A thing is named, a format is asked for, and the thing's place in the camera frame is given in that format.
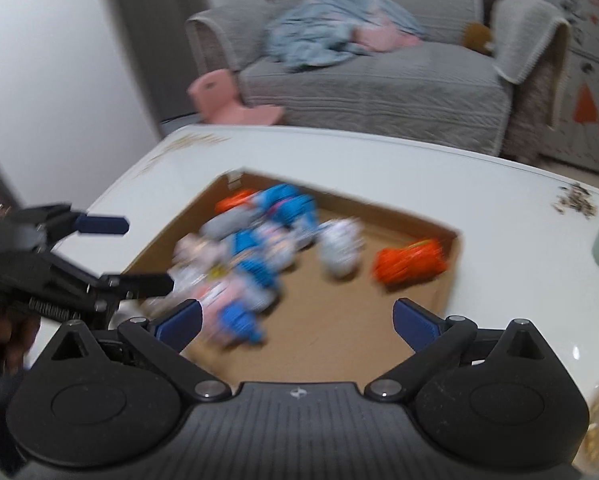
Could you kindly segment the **lilac sock bundle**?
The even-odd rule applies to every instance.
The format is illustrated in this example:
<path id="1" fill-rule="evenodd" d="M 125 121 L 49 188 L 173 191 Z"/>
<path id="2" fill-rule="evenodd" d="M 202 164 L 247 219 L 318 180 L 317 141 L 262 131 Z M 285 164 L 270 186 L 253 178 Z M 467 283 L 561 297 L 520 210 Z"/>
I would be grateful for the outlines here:
<path id="1" fill-rule="evenodd" d="M 202 272 L 208 272 L 215 266 L 226 262 L 227 253 L 222 244 L 192 233 L 178 240 L 174 252 L 173 266 L 193 266 Z"/>

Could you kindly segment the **pink fluffy monster toy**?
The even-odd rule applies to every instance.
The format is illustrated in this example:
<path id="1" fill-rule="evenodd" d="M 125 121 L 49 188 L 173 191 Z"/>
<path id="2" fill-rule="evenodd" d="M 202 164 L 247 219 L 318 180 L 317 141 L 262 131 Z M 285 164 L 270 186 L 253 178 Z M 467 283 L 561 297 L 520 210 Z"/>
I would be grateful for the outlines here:
<path id="1" fill-rule="evenodd" d="M 202 307 L 201 334 L 222 347 L 264 344 L 260 315 L 278 299 L 275 289 L 260 287 L 245 274 L 207 278 L 192 289 Z"/>

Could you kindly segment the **orange plastic bundle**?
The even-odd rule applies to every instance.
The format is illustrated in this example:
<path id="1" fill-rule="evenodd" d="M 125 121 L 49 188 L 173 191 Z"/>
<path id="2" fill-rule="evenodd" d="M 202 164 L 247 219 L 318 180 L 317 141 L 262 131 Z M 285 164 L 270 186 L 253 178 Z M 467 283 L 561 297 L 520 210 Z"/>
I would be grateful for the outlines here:
<path id="1" fill-rule="evenodd" d="M 239 206 L 252 207 L 253 206 L 253 197 L 257 194 L 256 190 L 252 190 L 252 188 L 243 188 L 243 190 L 234 192 L 230 196 L 219 200 L 215 204 L 214 211 L 216 214 L 223 214 L 231 209 L 234 209 Z"/>
<path id="2" fill-rule="evenodd" d="M 446 270 L 443 246 L 429 238 L 403 248 L 381 249 L 375 255 L 372 276 L 385 287 L 398 287 L 433 280 Z"/>

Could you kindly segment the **grey sock bundle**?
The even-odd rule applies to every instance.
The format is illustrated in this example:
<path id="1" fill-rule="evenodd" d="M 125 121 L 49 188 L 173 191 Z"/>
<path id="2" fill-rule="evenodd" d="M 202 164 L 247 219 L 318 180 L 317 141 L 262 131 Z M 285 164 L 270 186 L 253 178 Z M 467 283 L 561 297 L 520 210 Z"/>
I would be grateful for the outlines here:
<path id="1" fill-rule="evenodd" d="M 262 213 L 248 206 L 237 206 L 211 218 L 200 227 L 200 235 L 210 240 L 223 240 L 225 237 L 245 230 L 262 218 Z"/>

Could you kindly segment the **white purple-band sock bundle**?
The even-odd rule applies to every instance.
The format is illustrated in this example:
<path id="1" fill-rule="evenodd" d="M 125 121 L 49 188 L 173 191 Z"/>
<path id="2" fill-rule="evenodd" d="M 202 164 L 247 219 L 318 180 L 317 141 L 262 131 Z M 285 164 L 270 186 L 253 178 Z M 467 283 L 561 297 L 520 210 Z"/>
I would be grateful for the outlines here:
<path id="1" fill-rule="evenodd" d="M 330 278 L 344 280 L 357 271 L 365 245 L 358 219 L 333 219 L 321 223 L 317 240 L 322 270 Z"/>

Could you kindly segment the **pastel striped bundle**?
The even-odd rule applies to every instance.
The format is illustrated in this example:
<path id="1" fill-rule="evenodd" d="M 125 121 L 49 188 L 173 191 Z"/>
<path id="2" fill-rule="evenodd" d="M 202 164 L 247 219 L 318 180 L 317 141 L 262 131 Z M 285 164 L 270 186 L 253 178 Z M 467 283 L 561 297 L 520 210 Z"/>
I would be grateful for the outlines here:
<path id="1" fill-rule="evenodd" d="M 294 266 L 296 242 L 294 235 L 282 224 L 265 221 L 254 229 L 254 236 L 263 247 L 263 254 L 269 268 L 276 273 Z"/>

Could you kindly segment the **blue white sock bundle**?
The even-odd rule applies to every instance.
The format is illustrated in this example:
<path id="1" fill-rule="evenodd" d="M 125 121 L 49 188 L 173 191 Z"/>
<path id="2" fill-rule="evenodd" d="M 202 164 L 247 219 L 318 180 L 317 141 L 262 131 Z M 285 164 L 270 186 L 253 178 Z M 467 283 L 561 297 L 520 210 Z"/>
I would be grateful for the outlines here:
<path id="1" fill-rule="evenodd" d="M 313 197 L 292 184 L 282 183 L 257 192 L 252 203 L 273 222 L 286 228 L 293 236 L 296 248 L 313 244 L 319 228 Z"/>
<path id="2" fill-rule="evenodd" d="M 264 243 L 253 230 L 240 230 L 230 234 L 224 242 L 228 247 L 232 269 L 249 274 L 260 288 L 278 295 L 278 272 L 268 263 Z"/>

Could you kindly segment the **brown cardboard tray box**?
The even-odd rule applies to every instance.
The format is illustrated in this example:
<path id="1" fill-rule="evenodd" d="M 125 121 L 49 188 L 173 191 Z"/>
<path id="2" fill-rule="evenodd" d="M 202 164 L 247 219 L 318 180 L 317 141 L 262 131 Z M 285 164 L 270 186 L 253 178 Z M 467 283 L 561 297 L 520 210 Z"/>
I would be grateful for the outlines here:
<path id="1" fill-rule="evenodd" d="M 197 336 L 185 357 L 232 387 L 241 382 L 354 382 L 365 387 L 411 356 L 393 328 L 397 299 L 409 298 L 439 316 L 446 314 L 462 249 L 457 230 L 336 191 L 305 183 L 299 189 L 313 196 L 319 219 L 361 221 L 361 263 L 351 278 L 336 280 L 325 273 L 317 247 L 310 247 L 281 275 L 281 300 L 262 322 L 264 344 L 222 349 Z M 373 280 L 377 252 L 419 240 L 441 243 L 447 261 L 444 273 L 396 289 Z"/>

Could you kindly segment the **pink plastic child chair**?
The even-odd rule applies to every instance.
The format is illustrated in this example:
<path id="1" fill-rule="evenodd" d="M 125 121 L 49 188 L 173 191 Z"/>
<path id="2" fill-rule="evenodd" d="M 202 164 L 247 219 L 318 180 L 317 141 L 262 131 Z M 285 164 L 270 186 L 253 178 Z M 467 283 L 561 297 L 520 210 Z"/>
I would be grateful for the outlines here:
<path id="1" fill-rule="evenodd" d="M 278 105 L 247 106 L 230 70 L 213 70 L 196 78 L 187 89 L 188 97 L 208 125 L 279 125 L 284 108 Z"/>

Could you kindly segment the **pile of seed shells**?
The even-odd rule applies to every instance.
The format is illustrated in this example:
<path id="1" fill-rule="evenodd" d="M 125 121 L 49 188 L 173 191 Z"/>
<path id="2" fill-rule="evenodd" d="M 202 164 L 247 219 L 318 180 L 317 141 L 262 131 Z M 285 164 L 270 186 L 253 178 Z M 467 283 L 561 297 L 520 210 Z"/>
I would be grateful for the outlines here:
<path id="1" fill-rule="evenodd" d="M 560 193 L 551 204 L 559 214 L 565 214 L 567 210 L 573 210 L 582 214 L 585 218 L 593 218 L 598 214 L 598 206 L 592 200 L 591 193 L 579 182 L 559 187 Z"/>

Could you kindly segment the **grey door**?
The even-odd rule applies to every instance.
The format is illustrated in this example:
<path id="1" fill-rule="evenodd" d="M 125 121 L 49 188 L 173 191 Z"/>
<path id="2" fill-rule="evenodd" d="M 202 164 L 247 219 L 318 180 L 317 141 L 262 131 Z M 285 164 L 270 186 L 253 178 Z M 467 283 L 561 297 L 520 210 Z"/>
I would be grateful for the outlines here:
<path id="1" fill-rule="evenodd" d="M 194 112 L 188 87 L 198 76 L 186 32 L 208 0 L 117 0 L 143 88 L 158 120 Z"/>

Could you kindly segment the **grey sofa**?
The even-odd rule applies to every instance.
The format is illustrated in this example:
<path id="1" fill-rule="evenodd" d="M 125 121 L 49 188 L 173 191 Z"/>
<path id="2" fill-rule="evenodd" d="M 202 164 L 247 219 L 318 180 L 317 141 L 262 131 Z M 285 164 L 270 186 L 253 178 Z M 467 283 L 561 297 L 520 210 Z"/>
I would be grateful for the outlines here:
<path id="1" fill-rule="evenodd" d="M 264 52 L 266 26 L 303 0 L 245 0 L 196 13 L 186 32 L 200 73 L 230 70 L 249 105 L 279 105 L 292 126 L 350 130 L 535 159 L 559 114 L 569 32 L 561 29 L 521 84 L 493 55 L 462 45 L 491 29 L 497 0 L 392 0 L 425 28 L 418 46 L 290 72 Z"/>

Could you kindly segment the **light blue blanket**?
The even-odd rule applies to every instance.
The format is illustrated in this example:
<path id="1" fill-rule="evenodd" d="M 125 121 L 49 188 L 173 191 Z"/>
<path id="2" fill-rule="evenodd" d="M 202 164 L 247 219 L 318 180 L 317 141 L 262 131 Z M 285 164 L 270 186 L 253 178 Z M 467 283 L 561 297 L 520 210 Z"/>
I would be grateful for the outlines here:
<path id="1" fill-rule="evenodd" d="M 358 27 L 393 23 L 426 37 L 425 28 L 392 0 L 303 0 L 266 26 L 264 52 L 290 72 L 336 66 L 370 52 L 354 43 Z"/>

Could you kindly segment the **brown plush toy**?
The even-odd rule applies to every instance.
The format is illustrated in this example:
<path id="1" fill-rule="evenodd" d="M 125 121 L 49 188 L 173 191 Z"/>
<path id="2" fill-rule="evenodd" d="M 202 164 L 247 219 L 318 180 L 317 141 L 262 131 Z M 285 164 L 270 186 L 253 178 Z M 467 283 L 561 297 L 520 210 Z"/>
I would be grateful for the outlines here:
<path id="1" fill-rule="evenodd" d="M 472 22 L 465 26 L 462 45 L 482 55 L 493 55 L 493 33 L 486 25 Z"/>

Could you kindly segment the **pink clothing on sofa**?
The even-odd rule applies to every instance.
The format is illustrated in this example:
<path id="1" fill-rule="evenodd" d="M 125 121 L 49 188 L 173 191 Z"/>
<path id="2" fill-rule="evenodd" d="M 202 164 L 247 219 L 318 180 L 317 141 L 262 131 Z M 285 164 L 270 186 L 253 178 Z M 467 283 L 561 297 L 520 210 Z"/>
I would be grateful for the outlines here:
<path id="1" fill-rule="evenodd" d="M 383 26 L 358 27 L 353 35 L 355 44 L 370 52 L 392 52 L 415 47 L 421 39 L 402 32 L 393 23 Z"/>

